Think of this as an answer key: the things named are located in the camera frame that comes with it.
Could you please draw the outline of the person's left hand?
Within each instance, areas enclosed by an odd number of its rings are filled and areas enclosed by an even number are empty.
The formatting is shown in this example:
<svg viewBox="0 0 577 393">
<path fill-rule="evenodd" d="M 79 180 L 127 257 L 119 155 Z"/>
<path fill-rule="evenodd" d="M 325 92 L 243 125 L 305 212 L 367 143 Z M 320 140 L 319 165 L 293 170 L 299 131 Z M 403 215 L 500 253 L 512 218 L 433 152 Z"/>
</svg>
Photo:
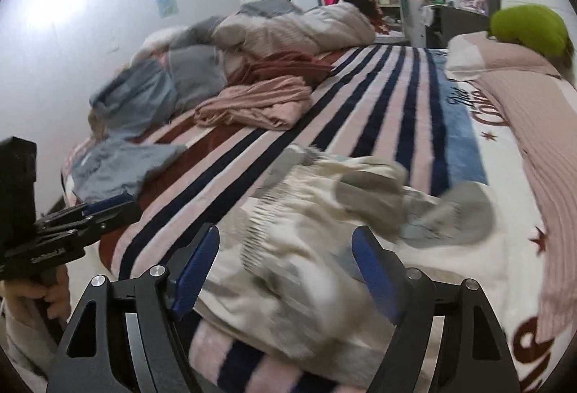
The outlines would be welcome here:
<svg viewBox="0 0 577 393">
<path fill-rule="evenodd" d="M 41 300 L 48 303 L 47 317 L 50 320 L 66 321 L 70 317 L 70 278 L 66 266 L 56 269 L 56 283 L 43 286 L 26 279 L 4 281 L 3 294 L 8 312 L 22 324 L 33 328 L 35 321 L 26 303 Z"/>
</svg>

